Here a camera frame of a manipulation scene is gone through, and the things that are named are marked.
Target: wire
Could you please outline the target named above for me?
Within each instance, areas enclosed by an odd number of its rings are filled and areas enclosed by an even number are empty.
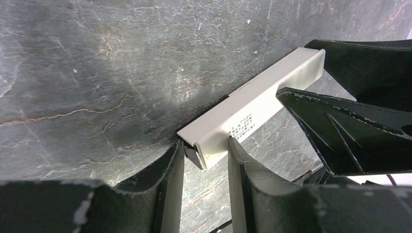
[[[392,177],[392,175],[386,174],[386,176],[387,176],[387,177],[389,178],[389,180],[391,181],[392,186],[398,186],[398,185],[396,184],[396,182],[395,182],[395,179]]]

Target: gray marble surface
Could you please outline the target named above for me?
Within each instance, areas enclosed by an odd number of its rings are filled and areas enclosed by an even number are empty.
[[[0,1],[0,179],[101,179],[158,158],[175,130],[312,39],[397,40],[412,0]],[[325,75],[310,88],[349,97]],[[292,180],[320,162],[281,110],[243,146]],[[227,161],[186,161],[181,232],[230,219]]]

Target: screw hole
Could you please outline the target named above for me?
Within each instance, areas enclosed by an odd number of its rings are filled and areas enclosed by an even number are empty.
[[[404,125],[400,129],[409,136],[412,136],[412,125]]]

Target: dot pattern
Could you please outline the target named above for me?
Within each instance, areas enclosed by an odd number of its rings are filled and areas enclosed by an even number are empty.
[[[243,137],[245,133],[251,131],[255,126],[256,124],[253,123],[252,114],[249,114],[237,125],[232,127],[229,135],[234,137],[236,140],[239,140],[239,138]]]

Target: marble countertop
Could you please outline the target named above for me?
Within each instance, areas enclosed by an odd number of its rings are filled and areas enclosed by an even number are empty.
[[[411,12],[412,0],[2,1],[0,178],[115,185],[293,49],[405,39]],[[327,74],[309,89],[350,98]],[[284,109],[242,145],[288,180],[321,164]],[[181,232],[209,232],[231,218],[227,161],[185,166]]]

